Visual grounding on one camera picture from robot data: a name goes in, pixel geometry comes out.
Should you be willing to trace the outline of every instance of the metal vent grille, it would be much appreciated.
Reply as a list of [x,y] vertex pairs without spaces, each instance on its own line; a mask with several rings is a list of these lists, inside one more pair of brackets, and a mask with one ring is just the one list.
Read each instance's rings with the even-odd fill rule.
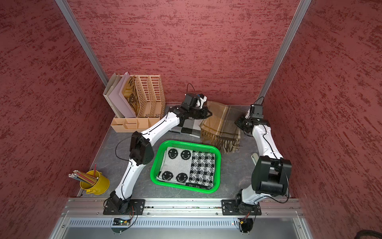
[[72,218],[70,227],[75,228],[109,228],[112,218]]
[[236,218],[138,218],[137,228],[235,228]]
[[[113,218],[72,218],[69,227],[110,228]],[[132,228],[237,228],[237,218],[140,218]]]

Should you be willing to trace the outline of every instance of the scarf fringe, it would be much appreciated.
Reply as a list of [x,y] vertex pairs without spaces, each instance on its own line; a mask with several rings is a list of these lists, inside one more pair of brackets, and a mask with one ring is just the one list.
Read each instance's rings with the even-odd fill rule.
[[235,152],[239,150],[239,142],[238,138],[225,138],[220,137],[205,130],[200,131],[200,139],[202,143],[209,141],[212,146],[215,146],[218,150],[223,150],[225,154]]

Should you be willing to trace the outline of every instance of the yellow pencil cup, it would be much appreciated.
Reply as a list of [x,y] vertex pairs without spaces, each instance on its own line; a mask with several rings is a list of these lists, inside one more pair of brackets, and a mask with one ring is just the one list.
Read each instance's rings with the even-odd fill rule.
[[[86,174],[93,176],[94,170],[90,170]],[[95,171],[95,176],[98,177],[99,179],[94,186],[85,182],[79,182],[79,186],[83,190],[86,190],[87,194],[90,194],[90,193],[93,193],[95,195],[103,194],[104,192],[106,192],[106,190],[110,186],[110,181],[105,176],[103,176],[101,172]]]

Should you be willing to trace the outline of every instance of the green plastic basket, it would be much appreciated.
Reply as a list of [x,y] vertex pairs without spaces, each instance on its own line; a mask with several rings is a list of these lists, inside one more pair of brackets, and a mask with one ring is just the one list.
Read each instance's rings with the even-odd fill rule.
[[[164,157],[164,154],[166,152],[166,149],[168,147],[174,147],[174,148],[182,148],[185,150],[195,150],[199,152],[205,152],[205,153],[214,153],[215,154],[215,175],[214,175],[214,186],[211,189],[199,189],[195,187],[185,186],[185,185],[179,185],[179,184],[173,184],[169,182],[161,182],[157,180],[158,173],[160,171],[160,167],[162,166],[162,160]],[[213,146],[210,145],[201,145],[198,143],[187,143],[187,142],[181,142],[181,141],[175,141],[175,140],[167,140],[163,142],[158,149],[158,153],[155,157],[154,164],[152,165],[151,172],[150,172],[150,178],[151,180],[161,186],[166,187],[174,187],[178,189],[185,189],[195,192],[202,192],[202,193],[213,193],[216,192],[216,190],[220,186],[220,161],[221,161],[221,154],[219,150]]]

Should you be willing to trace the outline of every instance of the pink folder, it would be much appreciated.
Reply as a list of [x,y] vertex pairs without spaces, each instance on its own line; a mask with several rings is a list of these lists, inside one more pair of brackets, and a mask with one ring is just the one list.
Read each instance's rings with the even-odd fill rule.
[[117,86],[110,93],[109,98],[117,107],[117,109],[125,116],[125,118],[136,118],[134,110],[131,108],[130,104],[124,98],[123,94],[120,95],[121,88],[126,84],[126,81],[129,79],[130,74],[126,72]]

